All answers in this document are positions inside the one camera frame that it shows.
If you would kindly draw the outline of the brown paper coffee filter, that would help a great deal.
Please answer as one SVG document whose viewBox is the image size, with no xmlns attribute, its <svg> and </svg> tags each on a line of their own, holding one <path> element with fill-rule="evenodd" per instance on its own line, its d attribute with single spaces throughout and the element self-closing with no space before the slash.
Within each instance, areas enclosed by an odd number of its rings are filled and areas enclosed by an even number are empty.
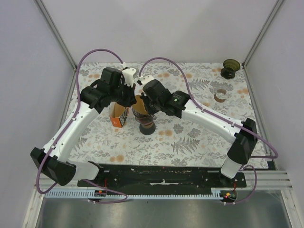
<svg viewBox="0 0 304 228">
<path fill-rule="evenodd" d="M 135 110 L 139 114 L 148 115 L 148 112 L 146 111 L 145 106 L 144 106 L 144 102 L 140 98 L 140 95 L 136 95 L 135 99 L 136 99 L 136 103 L 133 104 L 133 110 Z"/>
</svg>

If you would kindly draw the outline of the orange coffee filter box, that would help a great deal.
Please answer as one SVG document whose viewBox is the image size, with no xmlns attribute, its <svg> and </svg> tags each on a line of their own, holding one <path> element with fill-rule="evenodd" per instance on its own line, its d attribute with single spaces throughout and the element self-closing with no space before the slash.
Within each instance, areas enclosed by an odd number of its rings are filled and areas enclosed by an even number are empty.
<svg viewBox="0 0 304 228">
<path fill-rule="evenodd" d="M 123 107 L 118 103 L 111 103 L 109 117 L 113 127 L 123 128 L 129 114 L 129 107 Z"/>
</svg>

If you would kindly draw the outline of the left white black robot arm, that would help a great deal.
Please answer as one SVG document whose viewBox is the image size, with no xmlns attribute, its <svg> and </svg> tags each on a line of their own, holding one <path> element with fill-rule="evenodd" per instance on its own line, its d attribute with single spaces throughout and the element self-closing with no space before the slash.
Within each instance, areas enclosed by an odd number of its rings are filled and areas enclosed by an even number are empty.
<svg viewBox="0 0 304 228">
<path fill-rule="evenodd" d="M 55 183 L 65 186 L 72 180 L 88 179 L 98 187 L 104 183 L 104 174 L 90 162 L 71 162 L 70 153 L 88 125 L 111 103 L 123 107 L 135 104 L 135 81 L 138 71 L 127 67 L 122 71 L 106 67 L 101 77 L 80 93 L 68 119 L 43 148 L 34 148 L 30 156 L 38 169 Z"/>
</svg>

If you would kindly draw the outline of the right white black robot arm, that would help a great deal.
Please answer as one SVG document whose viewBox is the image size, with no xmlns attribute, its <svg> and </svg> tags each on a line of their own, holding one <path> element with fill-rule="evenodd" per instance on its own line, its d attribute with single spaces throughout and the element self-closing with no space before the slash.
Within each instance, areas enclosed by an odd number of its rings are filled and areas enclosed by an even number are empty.
<svg viewBox="0 0 304 228">
<path fill-rule="evenodd" d="M 163 112 L 168 116 L 192 121 L 231 143 L 227 158 L 217 176 L 221 186 L 230 186 L 235 181 L 236 173 L 248 163 L 256 146 L 256 122 L 250 118 L 241 121 L 227 117 L 197 103 L 185 92 L 171 93 L 160 81 L 152 77 L 148 76 L 137 82 L 142 86 L 141 99 L 149 114 Z"/>
</svg>

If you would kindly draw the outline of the green glass dripper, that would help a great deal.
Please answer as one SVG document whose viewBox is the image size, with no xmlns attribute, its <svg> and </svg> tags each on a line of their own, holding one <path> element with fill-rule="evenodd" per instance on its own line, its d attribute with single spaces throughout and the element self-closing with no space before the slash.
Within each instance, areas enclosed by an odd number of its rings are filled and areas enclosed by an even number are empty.
<svg viewBox="0 0 304 228">
<path fill-rule="evenodd" d="M 233 79 L 236 72 L 241 68 L 241 64 L 234 59 L 226 59 L 223 62 L 223 68 L 221 69 L 220 75 L 225 79 Z"/>
</svg>

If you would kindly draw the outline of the brown tape roll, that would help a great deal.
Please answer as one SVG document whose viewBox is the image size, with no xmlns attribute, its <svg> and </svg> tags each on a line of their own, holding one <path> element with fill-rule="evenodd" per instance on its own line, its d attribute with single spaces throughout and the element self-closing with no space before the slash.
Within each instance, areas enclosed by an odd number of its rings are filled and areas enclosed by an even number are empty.
<svg viewBox="0 0 304 228">
<path fill-rule="evenodd" d="M 225 102 L 227 99 L 227 91 L 225 89 L 216 90 L 214 93 L 214 99 L 219 103 Z"/>
</svg>

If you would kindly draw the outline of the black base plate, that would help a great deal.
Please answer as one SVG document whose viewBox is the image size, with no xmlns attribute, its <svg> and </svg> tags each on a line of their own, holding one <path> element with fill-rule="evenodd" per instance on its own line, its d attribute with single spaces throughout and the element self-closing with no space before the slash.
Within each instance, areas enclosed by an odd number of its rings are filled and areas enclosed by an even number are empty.
<svg viewBox="0 0 304 228">
<path fill-rule="evenodd" d="M 198 195 L 210 194 L 211 188 L 232 189 L 247 186 L 243 173 L 227 179 L 219 168 L 140 166 L 101 164 L 92 181 L 101 187 L 127 195 Z"/>
</svg>

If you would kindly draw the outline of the left aluminium frame post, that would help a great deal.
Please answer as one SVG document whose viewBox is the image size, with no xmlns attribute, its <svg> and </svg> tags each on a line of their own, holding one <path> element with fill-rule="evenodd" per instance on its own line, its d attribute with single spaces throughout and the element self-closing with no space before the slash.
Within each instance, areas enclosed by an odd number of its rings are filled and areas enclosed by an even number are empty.
<svg viewBox="0 0 304 228">
<path fill-rule="evenodd" d="M 70 51 L 67 48 L 67 45 L 65 44 L 58 28 L 56 27 L 49 11 L 47 10 L 44 2 L 42 0 L 34 0 L 34 3 L 38 7 L 40 13 L 42 14 L 46 24 L 48 25 L 50 31 L 52 32 L 55 40 L 59 44 L 60 49 L 63 51 L 67 61 L 69 62 L 70 66 L 74 71 L 77 69 L 77 64 L 75 63 Z"/>
</svg>

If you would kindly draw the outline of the aluminium frame post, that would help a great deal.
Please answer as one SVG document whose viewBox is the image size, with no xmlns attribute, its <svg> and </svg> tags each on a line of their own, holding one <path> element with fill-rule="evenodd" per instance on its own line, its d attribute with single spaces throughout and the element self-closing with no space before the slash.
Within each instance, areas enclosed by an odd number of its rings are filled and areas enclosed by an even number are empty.
<svg viewBox="0 0 304 228">
<path fill-rule="evenodd" d="M 276 0 L 275 4 L 273 5 L 269 15 L 267 16 L 261 30 L 259 31 L 253 45 L 251 46 L 248 54 L 245 57 L 245 60 L 242 63 L 243 68 L 246 68 L 253 57 L 255 51 L 257 50 L 258 46 L 262 42 L 264 36 L 266 35 L 268 29 L 270 28 L 271 24 L 275 20 L 277 14 L 279 13 L 281 7 L 283 6 L 285 0 Z"/>
<path fill-rule="evenodd" d="M 42 14 L 46 24 L 48 25 L 50 31 L 52 32 L 55 40 L 59 44 L 60 49 L 63 51 L 67 61 L 69 62 L 70 66 L 74 71 L 77 69 L 77 64 L 75 63 L 70 51 L 67 48 L 67 45 L 65 44 L 58 28 L 56 27 L 49 11 L 47 10 L 44 2 L 42 0 L 34 0 L 34 3 L 38 7 L 40 13 Z"/>
</svg>

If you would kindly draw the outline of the right aluminium frame post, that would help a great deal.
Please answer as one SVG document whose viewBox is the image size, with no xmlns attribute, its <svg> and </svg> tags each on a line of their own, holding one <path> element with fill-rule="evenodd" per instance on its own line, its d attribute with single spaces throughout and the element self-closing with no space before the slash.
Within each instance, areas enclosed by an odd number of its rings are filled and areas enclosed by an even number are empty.
<svg viewBox="0 0 304 228">
<path fill-rule="evenodd" d="M 264 36 L 266 35 L 268 29 L 270 28 L 271 24 L 275 20 L 277 14 L 279 13 L 281 7 L 283 6 L 285 0 L 276 0 L 275 4 L 273 5 L 269 15 L 267 16 L 261 30 L 259 31 L 253 45 L 251 46 L 248 54 L 245 57 L 245 60 L 242 63 L 243 68 L 246 68 L 253 57 L 255 51 L 257 50 L 258 46 L 262 42 Z"/>
</svg>

